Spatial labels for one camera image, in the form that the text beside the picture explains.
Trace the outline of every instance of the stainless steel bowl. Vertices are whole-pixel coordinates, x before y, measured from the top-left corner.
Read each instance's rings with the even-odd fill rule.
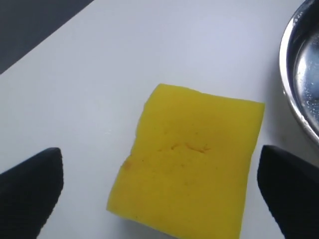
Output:
[[[292,112],[319,146],[319,0],[306,0],[292,16],[280,45],[279,65]]]

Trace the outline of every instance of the dark gray background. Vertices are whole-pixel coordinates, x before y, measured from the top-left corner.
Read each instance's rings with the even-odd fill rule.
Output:
[[[0,0],[0,74],[93,0]]]

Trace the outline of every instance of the yellow sponge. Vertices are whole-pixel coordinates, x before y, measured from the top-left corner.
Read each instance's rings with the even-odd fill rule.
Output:
[[[160,84],[107,210],[180,239],[238,239],[264,104]]]

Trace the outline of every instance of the white surface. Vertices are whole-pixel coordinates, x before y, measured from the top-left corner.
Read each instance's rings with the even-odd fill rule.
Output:
[[[280,88],[279,43],[302,0],[95,0],[0,76],[0,169],[50,146],[65,187],[40,239],[166,239],[105,211],[143,103],[169,83],[266,102],[242,239],[283,239],[256,182],[275,144],[319,164]]]

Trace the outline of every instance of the bowl rim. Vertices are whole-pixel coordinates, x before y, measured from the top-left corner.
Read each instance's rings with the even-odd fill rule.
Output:
[[[280,49],[279,49],[279,70],[282,80],[282,86],[284,95],[286,96],[290,109],[299,123],[299,125],[303,128],[303,130],[306,132],[307,136],[315,143],[316,146],[319,147],[319,135],[315,132],[315,130],[310,125],[309,121],[305,118],[304,114],[300,110],[297,100],[293,94],[291,83],[289,80],[289,74],[288,74],[288,49],[292,40],[292,35],[294,30],[296,29],[297,22],[303,15],[303,13],[311,7],[311,5],[316,0],[305,0],[300,7],[296,10],[296,12],[291,17],[289,23],[286,26],[286,29],[284,31],[284,34],[282,36],[282,40],[280,43]]]

